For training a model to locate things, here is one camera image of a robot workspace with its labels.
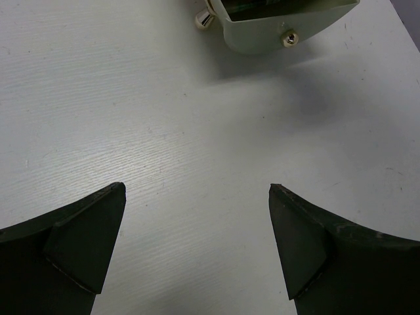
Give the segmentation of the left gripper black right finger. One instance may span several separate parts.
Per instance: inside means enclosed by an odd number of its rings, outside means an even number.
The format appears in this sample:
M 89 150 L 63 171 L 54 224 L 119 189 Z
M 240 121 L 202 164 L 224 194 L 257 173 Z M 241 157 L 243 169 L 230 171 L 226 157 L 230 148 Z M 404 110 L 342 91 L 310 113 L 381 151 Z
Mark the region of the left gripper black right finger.
M 298 314 L 418 314 L 419 242 L 318 207 L 280 184 L 269 211 Z

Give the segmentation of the round wooden drawer cabinet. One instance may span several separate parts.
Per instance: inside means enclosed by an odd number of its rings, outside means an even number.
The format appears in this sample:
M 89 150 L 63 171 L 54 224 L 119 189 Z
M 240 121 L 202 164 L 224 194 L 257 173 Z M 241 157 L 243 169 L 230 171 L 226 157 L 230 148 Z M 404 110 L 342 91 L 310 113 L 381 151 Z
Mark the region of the round wooden drawer cabinet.
M 227 46 L 242 54 L 262 54 L 297 46 L 349 13 L 354 0 L 206 1 L 195 16 L 198 29 L 215 19 Z

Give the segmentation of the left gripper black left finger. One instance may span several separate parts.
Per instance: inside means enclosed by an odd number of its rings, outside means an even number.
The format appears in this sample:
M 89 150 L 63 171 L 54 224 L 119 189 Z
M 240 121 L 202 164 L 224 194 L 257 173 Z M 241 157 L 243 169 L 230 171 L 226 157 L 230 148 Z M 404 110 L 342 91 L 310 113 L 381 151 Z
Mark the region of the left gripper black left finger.
M 114 182 L 1 229 L 2 314 L 90 314 L 101 294 L 126 204 Z

